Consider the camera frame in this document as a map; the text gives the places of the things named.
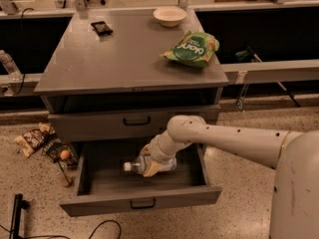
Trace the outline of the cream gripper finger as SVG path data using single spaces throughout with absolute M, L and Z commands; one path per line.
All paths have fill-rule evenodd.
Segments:
M 143 177 L 152 177 L 158 172 L 160 172 L 163 168 L 164 168 L 164 165 L 162 163 L 151 160 L 148 163 L 147 168 L 143 173 Z

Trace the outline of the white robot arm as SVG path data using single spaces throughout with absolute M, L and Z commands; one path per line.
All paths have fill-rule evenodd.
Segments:
M 141 150 L 147 159 L 143 176 L 193 143 L 276 169 L 270 239 L 319 239 L 319 131 L 308 132 L 208 124 L 198 116 L 175 116 L 166 130 Z

